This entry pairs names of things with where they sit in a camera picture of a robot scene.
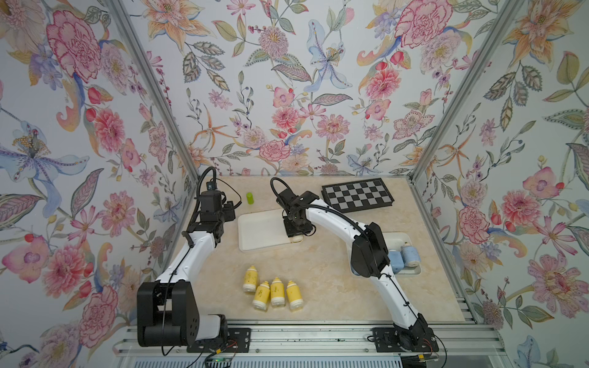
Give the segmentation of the blue sharpener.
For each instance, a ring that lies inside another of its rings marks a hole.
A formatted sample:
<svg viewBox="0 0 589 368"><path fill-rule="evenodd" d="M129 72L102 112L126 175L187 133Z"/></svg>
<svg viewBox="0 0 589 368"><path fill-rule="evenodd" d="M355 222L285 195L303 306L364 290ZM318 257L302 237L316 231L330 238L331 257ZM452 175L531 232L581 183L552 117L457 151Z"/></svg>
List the blue sharpener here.
<svg viewBox="0 0 589 368"><path fill-rule="evenodd" d="M401 247L401 256L404 262L405 268L416 268L421 264L421 257L418 250L408 243L405 243Z"/></svg>
<svg viewBox="0 0 589 368"><path fill-rule="evenodd" d="M390 251L388 253L391 269L394 274L399 274L405 268L402 253L400 251Z"/></svg>

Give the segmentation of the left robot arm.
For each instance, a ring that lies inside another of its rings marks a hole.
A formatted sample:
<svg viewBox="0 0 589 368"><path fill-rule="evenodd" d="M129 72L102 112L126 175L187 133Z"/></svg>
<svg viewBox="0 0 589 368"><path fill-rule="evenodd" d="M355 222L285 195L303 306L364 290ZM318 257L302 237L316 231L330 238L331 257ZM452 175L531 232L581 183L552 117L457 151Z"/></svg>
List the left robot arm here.
<svg viewBox="0 0 589 368"><path fill-rule="evenodd" d="M175 347L189 351L217 351L230 345L230 332L222 314L201 314L192 282L225 232L236 219L240 204L228 201L217 186L216 169L204 170L197 183L196 205L185 243L169 268L137 292L137 339L141 347L160 347L164 355Z"/></svg>

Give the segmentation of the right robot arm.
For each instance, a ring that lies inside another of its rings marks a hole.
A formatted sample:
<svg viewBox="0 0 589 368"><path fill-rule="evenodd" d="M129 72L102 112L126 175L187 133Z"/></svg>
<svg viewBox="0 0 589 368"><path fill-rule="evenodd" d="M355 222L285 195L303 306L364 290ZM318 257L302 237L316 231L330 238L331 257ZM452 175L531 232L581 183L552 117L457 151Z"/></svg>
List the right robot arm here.
<svg viewBox="0 0 589 368"><path fill-rule="evenodd" d="M390 335L402 351L417 352L421 348L429 348L432 352L439 350L433 329L410 302L394 274L389 249L379 225L355 221L312 192L298 195L278 177L270 179L270 188L282 208L288 237L312 236L320 226L345 243L351 270L371 280L387 305L393 321Z"/></svg>

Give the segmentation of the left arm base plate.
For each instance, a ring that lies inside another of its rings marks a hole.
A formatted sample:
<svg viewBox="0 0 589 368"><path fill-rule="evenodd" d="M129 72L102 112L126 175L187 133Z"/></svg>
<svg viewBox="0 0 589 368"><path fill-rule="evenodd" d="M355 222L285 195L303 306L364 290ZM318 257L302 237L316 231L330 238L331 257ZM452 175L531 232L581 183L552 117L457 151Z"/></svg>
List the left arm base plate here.
<svg viewBox="0 0 589 368"><path fill-rule="evenodd" d="M188 351L203 354L244 354L250 350L252 342L251 328L229 328L221 331L218 337L208 340L198 340Z"/></svg>

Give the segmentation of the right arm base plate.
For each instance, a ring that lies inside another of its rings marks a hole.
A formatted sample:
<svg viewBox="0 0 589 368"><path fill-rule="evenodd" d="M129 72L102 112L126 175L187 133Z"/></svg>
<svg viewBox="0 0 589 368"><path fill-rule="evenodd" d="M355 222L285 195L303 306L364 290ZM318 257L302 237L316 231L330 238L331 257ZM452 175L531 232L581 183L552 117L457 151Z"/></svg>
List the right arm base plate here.
<svg viewBox="0 0 589 368"><path fill-rule="evenodd" d="M396 326L373 328L367 340L378 353L438 353L440 348L430 328L414 326L410 330Z"/></svg>

